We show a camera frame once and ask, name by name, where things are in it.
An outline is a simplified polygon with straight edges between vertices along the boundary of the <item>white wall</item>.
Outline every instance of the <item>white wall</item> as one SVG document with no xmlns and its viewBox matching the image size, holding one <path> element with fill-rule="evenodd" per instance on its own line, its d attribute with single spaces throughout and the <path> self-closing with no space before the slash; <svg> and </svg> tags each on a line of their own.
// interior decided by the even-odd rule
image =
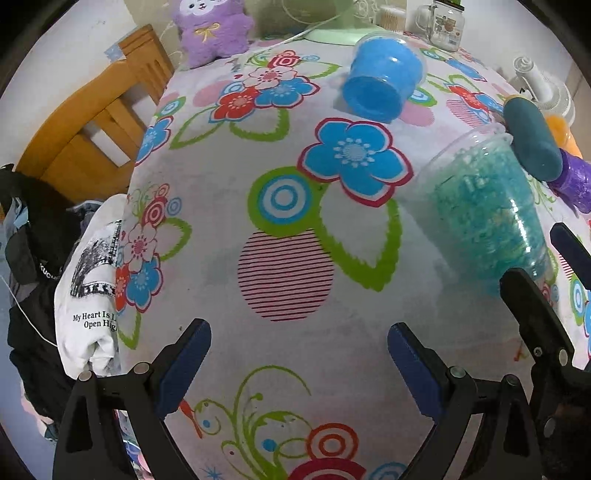
<svg viewBox="0 0 591 480">
<path fill-rule="evenodd" d="M 37 41 L 0 98 L 0 165 L 18 161 L 62 101 L 109 65 L 105 50 L 135 27 L 123 0 L 79 0 Z"/>
<path fill-rule="evenodd" d="M 427 3 L 407 0 L 407 11 Z M 466 28 L 462 47 L 489 67 L 502 69 L 505 77 L 515 75 L 513 59 L 530 56 L 543 69 L 565 81 L 573 64 L 570 54 L 556 36 L 517 0 L 462 0 Z M 407 28 L 416 32 L 414 16 Z"/>
</svg>

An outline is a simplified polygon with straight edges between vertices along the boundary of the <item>metal screw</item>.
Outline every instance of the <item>metal screw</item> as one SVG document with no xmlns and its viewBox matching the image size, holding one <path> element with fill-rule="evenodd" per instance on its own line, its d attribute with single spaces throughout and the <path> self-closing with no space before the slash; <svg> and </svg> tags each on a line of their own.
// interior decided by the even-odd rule
<svg viewBox="0 0 591 480">
<path fill-rule="evenodd" d="M 150 370 L 150 364 L 140 362 L 134 367 L 134 374 L 143 375 L 148 370 Z"/>
<path fill-rule="evenodd" d="M 451 367 L 449 372 L 455 378 L 464 378 L 466 376 L 466 371 L 462 367 Z"/>
<path fill-rule="evenodd" d="M 559 353 L 558 353 L 558 361 L 560 362 L 560 365 L 562 365 L 563 367 L 569 363 L 569 355 L 568 353 L 566 353 L 566 350 L 562 349 Z"/>
<path fill-rule="evenodd" d="M 505 377 L 505 380 L 507 380 L 507 383 L 513 387 L 519 387 L 520 381 L 515 375 L 509 374 Z"/>
<path fill-rule="evenodd" d="M 544 425 L 544 437 L 546 437 L 547 439 L 550 438 L 552 436 L 552 434 L 554 433 L 554 429 L 556 428 L 556 420 L 554 420 L 553 418 L 549 418 L 548 421 L 546 422 L 546 425 Z"/>
<path fill-rule="evenodd" d="M 78 375 L 78 380 L 81 382 L 88 382 L 92 377 L 92 372 L 90 370 L 84 370 L 80 375 Z"/>
</svg>

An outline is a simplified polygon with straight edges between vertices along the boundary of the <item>blue plastic cup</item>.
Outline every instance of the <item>blue plastic cup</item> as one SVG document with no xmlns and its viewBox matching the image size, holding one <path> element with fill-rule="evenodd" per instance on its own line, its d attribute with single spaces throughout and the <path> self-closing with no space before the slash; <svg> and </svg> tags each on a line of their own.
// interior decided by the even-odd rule
<svg viewBox="0 0 591 480">
<path fill-rule="evenodd" d="M 404 37 L 372 33 L 359 40 L 343 98 L 355 115 L 390 123 L 426 75 L 423 56 Z"/>
</svg>

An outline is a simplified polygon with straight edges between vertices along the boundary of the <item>clear plastic cup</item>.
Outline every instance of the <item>clear plastic cup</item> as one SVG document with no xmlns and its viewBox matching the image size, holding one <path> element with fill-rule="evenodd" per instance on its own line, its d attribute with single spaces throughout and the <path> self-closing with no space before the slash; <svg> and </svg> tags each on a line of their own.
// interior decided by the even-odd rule
<svg viewBox="0 0 591 480">
<path fill-rule="evenodd" d="M 501 124 L 469 132 L 437 155 L 401 200 L 449 265 L 491 293 L 509 268 L 540 281 L 550 267 L 512 140 Z"/>
</svg>

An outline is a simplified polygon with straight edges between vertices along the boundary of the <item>wooden chair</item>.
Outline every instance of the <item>wooden chair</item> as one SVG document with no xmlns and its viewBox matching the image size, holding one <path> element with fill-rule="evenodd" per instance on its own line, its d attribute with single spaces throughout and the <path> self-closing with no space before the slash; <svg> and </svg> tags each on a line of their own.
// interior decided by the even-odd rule
<svg viewBox="0 0 591 480">
<path fill-rule="evenodd" d="M 63 102 L 23 153 L 16 171 L 42 179 L 72 202 L 126 193 L 146 126 L 121 96 L 140 84 L 158 104 L 174 69 L 152 26 L 119 43 L 116 61 Z M 129 161 L 117 167 L 82 132 L 94 121 Z"/>
</svg>

